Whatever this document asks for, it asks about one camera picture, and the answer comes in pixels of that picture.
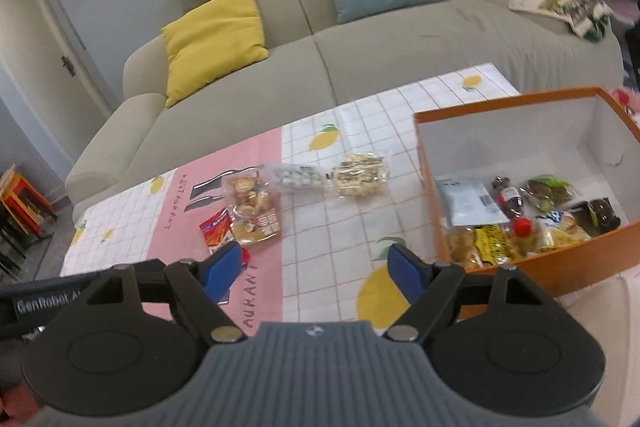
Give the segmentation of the cola bottle candy container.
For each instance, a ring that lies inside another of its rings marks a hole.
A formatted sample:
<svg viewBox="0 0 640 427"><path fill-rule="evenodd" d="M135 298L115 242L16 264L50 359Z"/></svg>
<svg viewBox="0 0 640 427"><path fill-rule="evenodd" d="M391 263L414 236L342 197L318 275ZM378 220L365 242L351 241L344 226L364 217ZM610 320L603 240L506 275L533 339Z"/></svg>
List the cola bottle candy container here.
<svg viewBox="0 0 640 427"><path fill-rule="evenodd" d="M511 223L516 237L524 239L533 234L532 220L525 216L524 199L521 192L511 183L507 176L496 176L491 181L499 208Z"/></svg>

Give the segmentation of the black snack packet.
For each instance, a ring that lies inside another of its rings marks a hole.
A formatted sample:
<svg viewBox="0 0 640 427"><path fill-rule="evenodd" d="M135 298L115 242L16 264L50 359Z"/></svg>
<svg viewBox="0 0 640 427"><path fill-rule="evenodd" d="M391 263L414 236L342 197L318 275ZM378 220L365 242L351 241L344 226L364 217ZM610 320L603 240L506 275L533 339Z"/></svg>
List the black snack packet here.
<svg viewBox="0 0 640 427"><path fill-rule="evenodd" d="M591 237L613 232L622 224L607 197L578 202L568 212Z"/></svg>

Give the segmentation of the clear bag assorted snacks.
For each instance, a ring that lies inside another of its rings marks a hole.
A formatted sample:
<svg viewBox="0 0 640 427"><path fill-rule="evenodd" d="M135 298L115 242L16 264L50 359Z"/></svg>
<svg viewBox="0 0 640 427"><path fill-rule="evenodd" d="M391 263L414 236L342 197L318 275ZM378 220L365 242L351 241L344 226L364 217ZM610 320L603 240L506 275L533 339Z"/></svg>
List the clear bag assorted snacks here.
<svg viewBox="0 0 640 427"><path fill-rule="evenodd" d="M274 239L282 232L277 191L262 169L232 172L221 180L231 232L243 247Z"/></svg>

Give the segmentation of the orange red stools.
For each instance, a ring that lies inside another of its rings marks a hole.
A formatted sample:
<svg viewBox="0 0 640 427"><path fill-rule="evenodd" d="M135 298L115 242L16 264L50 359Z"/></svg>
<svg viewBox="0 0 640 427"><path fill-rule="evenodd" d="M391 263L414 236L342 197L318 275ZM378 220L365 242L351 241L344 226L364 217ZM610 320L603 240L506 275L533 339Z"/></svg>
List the orange red stools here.
<svg viewBox="0 0 640 427"><path fill-rule="evenodd" d="M46 248L58 215L53 205L17 170L9 165L1 173L1 273L19 282L27 251Z"/></svg>

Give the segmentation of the yellow snack packet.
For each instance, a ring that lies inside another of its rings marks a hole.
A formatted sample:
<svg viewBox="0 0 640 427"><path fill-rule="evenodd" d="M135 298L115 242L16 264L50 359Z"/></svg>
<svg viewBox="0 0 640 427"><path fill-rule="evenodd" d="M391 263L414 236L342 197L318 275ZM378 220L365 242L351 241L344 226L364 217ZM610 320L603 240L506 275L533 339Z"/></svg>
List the yellow snack packet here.
<svg viewBox="0 0 640 427"><path fill-rule="evenodd" d="M475 227L473 246L484 265L502 265L512 259L508 236L501 225Z"/></svg>

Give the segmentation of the bread snack pack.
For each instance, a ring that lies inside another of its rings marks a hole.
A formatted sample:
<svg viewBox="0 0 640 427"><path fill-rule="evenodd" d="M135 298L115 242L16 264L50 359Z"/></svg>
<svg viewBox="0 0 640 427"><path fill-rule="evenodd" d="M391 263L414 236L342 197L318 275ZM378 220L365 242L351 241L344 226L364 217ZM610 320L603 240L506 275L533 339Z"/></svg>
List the bread snack pack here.
<svg viewBox="0 0 640 427"><path fill-rule="evenodd" d="M453 228L447 232L450 258L465 270L480 269L483 266L474 241L474 231L471 228Z"/></svg>

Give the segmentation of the blue white snack packet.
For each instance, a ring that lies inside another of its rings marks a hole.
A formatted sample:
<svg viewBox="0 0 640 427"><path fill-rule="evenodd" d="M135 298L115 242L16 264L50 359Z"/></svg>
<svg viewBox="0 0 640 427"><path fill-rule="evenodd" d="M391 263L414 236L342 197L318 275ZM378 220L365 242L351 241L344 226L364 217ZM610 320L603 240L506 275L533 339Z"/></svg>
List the blue white snack packet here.
<svg viewBox="0 0 640 427"><path fill-rule="evenodd" d="M532 234L523 242L527 254L544 254L591 239L568 211L554 210L532 220Z"/></svg>

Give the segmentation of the white grey snack pouch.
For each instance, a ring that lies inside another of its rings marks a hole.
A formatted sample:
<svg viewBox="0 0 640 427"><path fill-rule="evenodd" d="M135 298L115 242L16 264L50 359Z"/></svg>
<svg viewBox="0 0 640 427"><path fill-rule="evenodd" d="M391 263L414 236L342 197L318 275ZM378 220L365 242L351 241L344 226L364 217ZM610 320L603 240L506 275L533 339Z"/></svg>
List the white grey snack pouch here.
<svg viewBox="0 0 640 427"><path fill-rule="evenodd" d="M480 180L467 176L441 176L436 179L446 200L453 227L473 228L504 225L509 221Z"/></svg>

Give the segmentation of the clear bag grey candies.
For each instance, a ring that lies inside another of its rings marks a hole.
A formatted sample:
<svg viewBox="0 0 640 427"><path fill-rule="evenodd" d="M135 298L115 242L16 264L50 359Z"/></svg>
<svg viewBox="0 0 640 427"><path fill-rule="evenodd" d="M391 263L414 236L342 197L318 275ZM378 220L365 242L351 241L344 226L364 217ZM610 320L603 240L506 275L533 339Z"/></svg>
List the clear bag grey candies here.
<svg viewBox="0 0 640 427"><path fill-rule="evenodd" d="M322 191L326 185L326 175L314 166L267 164L262 172L268 183L281 193Z"/></svg>

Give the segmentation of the pink checked tablecloth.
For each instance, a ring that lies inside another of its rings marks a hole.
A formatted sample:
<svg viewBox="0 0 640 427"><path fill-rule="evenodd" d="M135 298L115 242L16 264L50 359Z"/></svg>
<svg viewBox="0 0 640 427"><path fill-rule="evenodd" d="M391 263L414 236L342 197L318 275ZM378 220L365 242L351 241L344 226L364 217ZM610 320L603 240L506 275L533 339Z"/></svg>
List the pink checked tablecloth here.
<svg viewBox="0 0 640 427"><path fill-rule="evenodd" d="M195 184L267 162L328 170L357 152L378 152L390 179L371 198L329 190L282 194L281 233L250 247L250 262L224 298L245 332L263 321L369 321L385 329L407 306L386 272L387 249L404 243L435 257L439 224L421 186L412 118L424 110L505 98L516 89L492 64L450 72L350 102L190 162L99 202L79 219L64 274L158 258L204 259L200 226L221 210L219 190Z"/></svg>

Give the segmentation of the orange cardboard box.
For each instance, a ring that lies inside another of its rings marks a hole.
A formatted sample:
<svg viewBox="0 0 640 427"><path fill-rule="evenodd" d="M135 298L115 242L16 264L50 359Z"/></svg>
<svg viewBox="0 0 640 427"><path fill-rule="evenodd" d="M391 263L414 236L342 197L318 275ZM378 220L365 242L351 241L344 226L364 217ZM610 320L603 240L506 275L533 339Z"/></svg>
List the orange cardboard box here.
<svg viewBox="0 0 640 427"><path fill-rule="evenodd" d="M608 92L498 98L413 117L431 247L469 257L484 223L521 233L518 267L566 300L639 274L639 126Z"/></svg>

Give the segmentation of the puffed rice cracker pack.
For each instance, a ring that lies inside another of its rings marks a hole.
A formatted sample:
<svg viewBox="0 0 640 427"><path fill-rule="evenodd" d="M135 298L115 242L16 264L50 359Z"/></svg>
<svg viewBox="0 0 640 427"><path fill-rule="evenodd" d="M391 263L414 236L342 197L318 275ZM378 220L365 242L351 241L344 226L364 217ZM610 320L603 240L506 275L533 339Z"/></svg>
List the puffed rice cracker pack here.
<svg viewBox="0 0 640 427"><path fill-rule="evenodd" d="M388 169L378 152L345 156L330 171L329 180L340 197L369 197L386 189Z"/></svg>

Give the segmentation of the white door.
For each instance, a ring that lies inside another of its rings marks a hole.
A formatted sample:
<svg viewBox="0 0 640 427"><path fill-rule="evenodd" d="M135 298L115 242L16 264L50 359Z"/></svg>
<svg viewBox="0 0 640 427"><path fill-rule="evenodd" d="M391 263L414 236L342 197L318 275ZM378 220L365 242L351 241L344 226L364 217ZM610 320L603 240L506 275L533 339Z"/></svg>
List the white door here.
<svg viewBox="0 0 640 427"><path fill-rule="evenodd" d="M1 62L70 170L112 111L46 0L1 0Z"/></svg>

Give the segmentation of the yellow cushion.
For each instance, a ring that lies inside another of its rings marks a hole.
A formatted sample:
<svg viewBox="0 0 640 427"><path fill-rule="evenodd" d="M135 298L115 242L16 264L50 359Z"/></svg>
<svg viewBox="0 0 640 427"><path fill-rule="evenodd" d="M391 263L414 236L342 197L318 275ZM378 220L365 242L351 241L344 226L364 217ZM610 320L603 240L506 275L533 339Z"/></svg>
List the yellow cushion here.
<svg viewBox="0 0 640 427"><path fill-rule="evenodd" d="M255 0L210 0L162 28L166 105L269 56Z"/></svg>

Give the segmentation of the beige sofa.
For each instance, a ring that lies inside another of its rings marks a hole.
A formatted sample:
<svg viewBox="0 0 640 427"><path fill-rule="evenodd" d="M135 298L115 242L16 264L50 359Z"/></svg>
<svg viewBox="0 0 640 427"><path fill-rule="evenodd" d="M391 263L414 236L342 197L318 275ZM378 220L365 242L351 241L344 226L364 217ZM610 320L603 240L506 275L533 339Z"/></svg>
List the beige sofa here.
<svg viewBox="0 0 640 427"><path fill-rule="evenodd" d="M66 179L74 213L253 135L458 69L490 63L523 93L622 84L612 32L590 42L509 1L444 0L343 24L333 0L256 0L265 61L175 105L155 38L128 57L122 105Z"/></svg>

